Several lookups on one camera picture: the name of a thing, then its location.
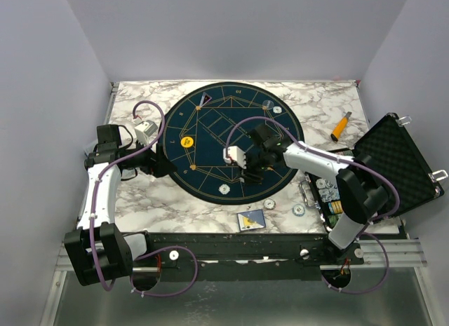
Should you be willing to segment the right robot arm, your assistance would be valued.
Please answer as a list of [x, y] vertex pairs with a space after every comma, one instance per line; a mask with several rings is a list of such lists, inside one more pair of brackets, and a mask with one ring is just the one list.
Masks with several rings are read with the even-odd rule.
[[230, 144], [227, 138], [223, 149], [225, 163], [237, 165], [246, 183], [262, 181], [268, 167], [283, 165], [320, 177], [337, 187], [343, 214], [328, 234], [329, 243], [323, 246], [323, 257], [331, 264], [339, 264], [348, 256], [348, 246], [369, 224], [370, 219], [389, 200], [392, 183], [369, 167], [370, 156], [341, 156], [311, 147], [296, 139], [277, 123], [284, 136], [277, 135], [267, 125], [266, 117], [257, 116], [262, 123], [249, 132], [259, 153], [248, 157], [244, 150]]

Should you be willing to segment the grey 1 poker chip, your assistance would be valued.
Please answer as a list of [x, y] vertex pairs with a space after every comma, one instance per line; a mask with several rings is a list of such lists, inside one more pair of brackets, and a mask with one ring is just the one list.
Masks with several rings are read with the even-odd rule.
[[264, 201], [264, 207], [268, 210], [273, 210], [276, 207], [276, 203], [274, 200], [268, 198]]

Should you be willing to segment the white 5 poker chip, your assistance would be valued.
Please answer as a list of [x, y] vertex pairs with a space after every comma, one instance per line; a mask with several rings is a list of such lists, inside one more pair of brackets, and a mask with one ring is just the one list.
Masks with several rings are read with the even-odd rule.
[[230, 186], [227, 184], [222, 184], [221, 186], [219, 186], [219, 192], [223, 195], [226, 195], [230, 192]]

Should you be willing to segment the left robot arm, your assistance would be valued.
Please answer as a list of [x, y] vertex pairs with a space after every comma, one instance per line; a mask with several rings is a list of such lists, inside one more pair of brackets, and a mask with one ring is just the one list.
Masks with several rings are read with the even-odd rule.
[[64, 238], [69, 260], [83, 286], [110, 286], [132, 273], [134, 261], [149, 266], [156, 256], [145, 233], [120, 232], [115, 223], [116, 195], [125, 171], [159, 178], [175, 172], [176, 167], [160, 144], [152, 149], [150, 139], [158, 129], [154, 122], [137, 122], [129, 144], [122, 143], [121, 129], [122, 125], [115, 124], [98, 126], [98, 142], [84, 161], [88, 173], [85, 205], [75, 230]]

